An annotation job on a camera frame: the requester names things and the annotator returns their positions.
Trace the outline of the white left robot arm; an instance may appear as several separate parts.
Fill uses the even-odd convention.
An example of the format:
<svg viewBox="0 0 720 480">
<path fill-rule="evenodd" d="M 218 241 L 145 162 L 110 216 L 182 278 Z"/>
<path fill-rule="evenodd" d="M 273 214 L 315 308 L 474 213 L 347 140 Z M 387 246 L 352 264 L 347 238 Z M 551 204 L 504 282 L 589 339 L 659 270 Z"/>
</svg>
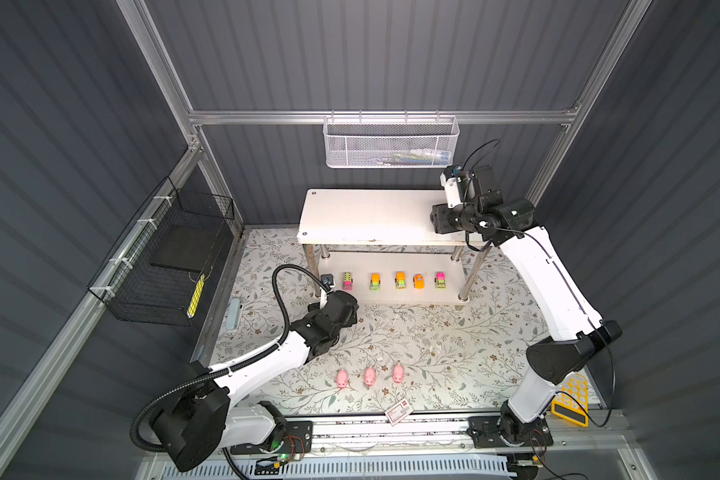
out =
<svg viewBox="0 0 720 480">
<path fill-rule="evenodd" d="M 252 407 L 240 402 L 272 379 L 326 354 L 343 329 L 358 321 L 357 299 L 336 291 L 309 273 L 322 294 L 303 318 L 292 321 L 278 279 L 271 279 L 283 317 L 283 331 L 272 342 L 236 360 L 211 367 L 193 363 L 192 378 L 149 401 L 135 415 L 131 442 L 140 450 L 166 453 L 181 472 L 194 469 L 212 453 L 230 455 L 252 446 L 269 455 L 285 447 L 288 422 L 269 401 Z"/>
</svg>

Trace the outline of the orange toy bulldozer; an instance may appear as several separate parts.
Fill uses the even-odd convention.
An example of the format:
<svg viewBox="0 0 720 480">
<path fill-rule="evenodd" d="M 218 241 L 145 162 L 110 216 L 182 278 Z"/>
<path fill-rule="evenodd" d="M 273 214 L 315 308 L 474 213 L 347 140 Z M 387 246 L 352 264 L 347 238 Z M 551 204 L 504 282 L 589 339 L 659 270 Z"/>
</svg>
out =
<svg viewBox="0 0 720 480">
<path fill-rule="evenodd" d="M 415 274 L 413 277 L 413 285 L 416 290 L 423 290 L 425 288 L 424 277 L 421 274 Z"/>
</svg>

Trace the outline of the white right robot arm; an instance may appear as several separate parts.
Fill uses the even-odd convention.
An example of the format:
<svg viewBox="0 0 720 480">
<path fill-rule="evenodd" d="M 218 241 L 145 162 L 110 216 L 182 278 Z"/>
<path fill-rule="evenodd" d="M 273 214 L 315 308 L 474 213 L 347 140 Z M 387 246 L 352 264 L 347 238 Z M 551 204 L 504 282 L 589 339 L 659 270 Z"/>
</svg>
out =
<svg viewBox="0 0 720 480">
<path fill-rule="evenodd" d="M 520 274 L 547 326 L 547 337 L 526 350 L 529 367 L 517 390 L 501 407 L 498 431 L 509 445 L 530 441 L 542 415 L 564 381 L 621 334 L 581 293 L 558 257 L 548 231 L 538 223 L 533 203 L 504 200 L 491 168 L 445 168 L 446 200 L 433 206 L 436 233 L 478 234 L 483 249 L 497 247 Z"/>
</svg>

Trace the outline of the orange green mixer toy truck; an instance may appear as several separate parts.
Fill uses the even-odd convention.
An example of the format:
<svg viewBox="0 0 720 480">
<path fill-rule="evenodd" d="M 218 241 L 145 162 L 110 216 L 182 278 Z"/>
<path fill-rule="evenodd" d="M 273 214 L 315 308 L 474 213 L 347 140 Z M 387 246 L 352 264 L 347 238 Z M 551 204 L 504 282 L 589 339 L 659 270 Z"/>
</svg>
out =
<svg viewBox="0 0 720 480">
<path fill-rule="evenodd" d="M 407 288 L 406 275 L 404 272 L 398 271 L 395 274 L 395 287 L 397 289 L 406 289 Z"/>
</svg>

